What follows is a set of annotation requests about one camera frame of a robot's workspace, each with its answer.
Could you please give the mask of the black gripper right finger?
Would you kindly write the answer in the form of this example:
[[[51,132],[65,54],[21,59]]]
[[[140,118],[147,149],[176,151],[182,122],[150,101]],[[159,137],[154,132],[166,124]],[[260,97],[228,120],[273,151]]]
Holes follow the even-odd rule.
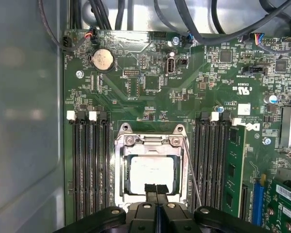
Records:
[[[193,213],[170,202],[166,185],[157,185],[157,201],[167,233],[262,233],[263,228],[212,207],[202,206]]]

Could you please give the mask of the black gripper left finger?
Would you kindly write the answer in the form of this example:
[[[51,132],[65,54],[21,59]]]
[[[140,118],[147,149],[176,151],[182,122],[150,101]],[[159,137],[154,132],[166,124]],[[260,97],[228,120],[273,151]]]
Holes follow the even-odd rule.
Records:
[[[59,230],[57,233],[154,233],[157,205],[151,200],[156,194],[154,184],[145,184],[145,202],[133,203],[126,212],[116,206],[90,214]]]

